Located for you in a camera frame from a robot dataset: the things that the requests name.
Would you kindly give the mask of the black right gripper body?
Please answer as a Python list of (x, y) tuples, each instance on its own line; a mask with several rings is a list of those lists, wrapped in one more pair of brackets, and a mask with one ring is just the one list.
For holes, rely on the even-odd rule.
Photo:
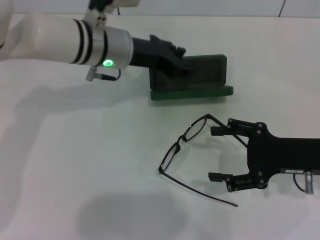
[(272, 135), (267, 125), (257, 122), (248, 135), (247, 166), (258, 189), (265, 189), (276, 174), (287, 171), (320, 174), (320, 140)]

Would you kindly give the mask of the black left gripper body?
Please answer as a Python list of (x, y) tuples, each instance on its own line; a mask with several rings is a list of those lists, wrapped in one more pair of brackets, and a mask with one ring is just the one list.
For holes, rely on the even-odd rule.
[(159, 68), (170, 53), (171, 42), (151, 36), (149, 40), (133, 38), (131, 66)]

